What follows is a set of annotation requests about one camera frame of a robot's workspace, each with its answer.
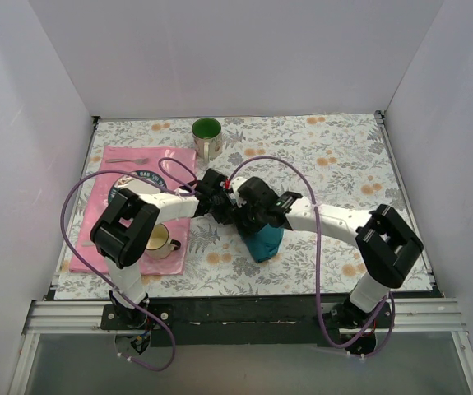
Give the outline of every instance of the glass panel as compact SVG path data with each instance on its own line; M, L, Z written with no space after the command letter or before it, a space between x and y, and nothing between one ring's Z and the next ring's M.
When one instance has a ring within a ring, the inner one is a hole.
M141 357L163 364L168 356L169 349L152 348ZM42 335L26 393L470 392L447 332L394 333L366 361L312 345L179 346L163 373L118 358L113 335Z

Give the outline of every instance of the orange flower pattern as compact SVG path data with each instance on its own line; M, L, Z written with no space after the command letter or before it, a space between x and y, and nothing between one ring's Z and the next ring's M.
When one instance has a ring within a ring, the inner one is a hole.
M223 152L211 166L225 174L248 158L286 158L307 177L319 202L371 210L393 205L406 219L406 205L392 173L391 161L371 114L322 114L275 118L219 118ZM190 146L194 118L106 121L98 123L85 174L97 171L105 146ZM197 175L206 166L197 162ZM255 161L240 175L263 178L277 192L292 190L307 196L300 180L272 161ZM70 239L81 227L91 183L83 185ZM187 262L182 275L141 278L150 297L307 294L314 292L314 235L286 231L279 253L266 264L255 263L230 225L212 218L192 221ZM58 299L103 299L109 288L93 274L69 272L67 251L58 268ZM324 237L322 288L349 292L366 271L359 250ZM429 290L422 260L412 268L403 290Z

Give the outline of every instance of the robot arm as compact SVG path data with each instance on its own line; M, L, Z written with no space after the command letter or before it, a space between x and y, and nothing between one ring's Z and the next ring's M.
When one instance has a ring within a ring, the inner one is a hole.
M375 211L318 206L321 232L359 249L367 272L345 302L353 315L370 313L390 288L400 288L423 245L392 207ZM313 204L299 193L278 196L257 177L232 182L209 169L198 182L194 196L170 193L136 195L121 189L91 231L90 238L107 259L110 276L118 288L141 303L147 298L137 260L145 251L155 225L178 218L210 213L221 224L235 224L245 234L263 226L316 232ZM129 227L120 221L132 220ZM112 301L132 309L114 292Z

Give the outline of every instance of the teal object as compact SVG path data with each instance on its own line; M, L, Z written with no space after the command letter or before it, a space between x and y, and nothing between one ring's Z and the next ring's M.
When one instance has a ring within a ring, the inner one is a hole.
M284 230L282 228L273 228L270 225L265 225L262 230L252 236L243 236L242 239L247 245L251 256L256 263L268 261L276 255Z

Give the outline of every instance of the coffee cup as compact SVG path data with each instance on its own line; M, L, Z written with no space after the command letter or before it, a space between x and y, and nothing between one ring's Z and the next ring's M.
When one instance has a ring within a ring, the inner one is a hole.
M192 125L194 149L206 163L223 151L221 125L214 118L200 118Z
M153 259L167 258L170 253L181 248L181 243L170 238L167 227L163 224L154 226L151 237L146 243L146 253Z

